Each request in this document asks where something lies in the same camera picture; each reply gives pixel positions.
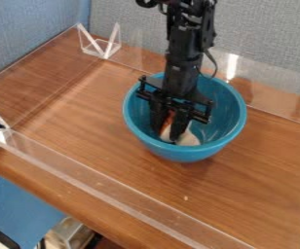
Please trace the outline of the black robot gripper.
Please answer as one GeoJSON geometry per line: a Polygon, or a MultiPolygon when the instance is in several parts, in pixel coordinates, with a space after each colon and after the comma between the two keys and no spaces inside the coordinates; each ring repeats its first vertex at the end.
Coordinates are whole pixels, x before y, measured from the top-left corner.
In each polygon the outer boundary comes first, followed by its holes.
{"type": "Polygon", "coordinates": [[[150,125],[159,133],[173,111],[170,139],[177,141],[191,120],[206,124],[214,101],[198,90],[203,55],[182,58],[167,55],[163,75],[141,76],[137,96],[150,106],[150,125]]]}

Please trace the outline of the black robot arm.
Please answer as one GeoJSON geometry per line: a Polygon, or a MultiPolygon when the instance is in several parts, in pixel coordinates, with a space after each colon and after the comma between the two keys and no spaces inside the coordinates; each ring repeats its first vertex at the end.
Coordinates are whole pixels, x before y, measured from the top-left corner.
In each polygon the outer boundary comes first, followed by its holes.
{"type": "Polygon", "coordinates": [[[150,126],[159,137],[177,143],[190,122],[210,121],[214,101],[199,92],[203,56],[218,66],[209,49],[217,32],[217,0],[135,0],[142,8],[158,8],[167,18],[163,79],[139,77],[137,96],[149,102],[150,126]]]}

